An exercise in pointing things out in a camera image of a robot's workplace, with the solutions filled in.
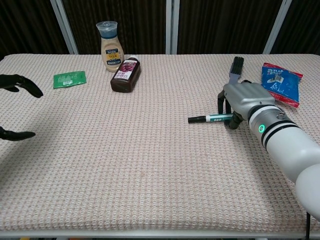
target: mayonnaise bottle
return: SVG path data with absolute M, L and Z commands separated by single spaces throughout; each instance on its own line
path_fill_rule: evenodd
M 116 21 L 102 21 L 96 24 L 101 35 L 102 61 L 109 72 L 116 72 L 124 61 L 124 51 L 117 36 Z

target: table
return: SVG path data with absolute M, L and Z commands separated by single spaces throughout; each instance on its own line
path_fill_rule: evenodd
M 0 142 L 0 237 L 302 237 L 294 185 L 244 122 L 188 124 L 214 114 L 235 55 L 139 55 L 132 93 L 113 92 L 99 55 L 15 54 L 2 74 L 43 91 L 0 90 L 0 125 L 33 131 Z M 320 143 L 320 56 L 243 55 L 241 80 L 264 62 L 304 74 L 289 117 Z M 53 75 L 87 83 L 53 89 Z M 311 220 L 311 236 L 320 236 Z

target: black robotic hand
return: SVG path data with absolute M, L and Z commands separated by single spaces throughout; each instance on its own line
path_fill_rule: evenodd
M 32 96 L 36 98 L 42 97 L 44 94 L 40 88 L 30 79 L 20 75 L 4 75 L 0 74 L 0 89 L 6 89 L 10 92 L 19 92 L 19 88 L 27 90 Z M 31 131 L 14 132 L 4 130 L 0 126 L 0 139 L 9 141 L 20 141 L 28 138 L 32 138 L 36 134 Z

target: white marker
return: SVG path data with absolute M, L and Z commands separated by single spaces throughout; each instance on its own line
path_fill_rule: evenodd
M 207 116 L 188 117 L 188 123 L 223 122 L 232 119 L 233 114 L 212 114 Z

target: green packet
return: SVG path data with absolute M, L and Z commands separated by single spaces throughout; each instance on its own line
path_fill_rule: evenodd
M 87 82 L 85 71 L 73 71 L 53 76 L 53 88 L 65 88 Z

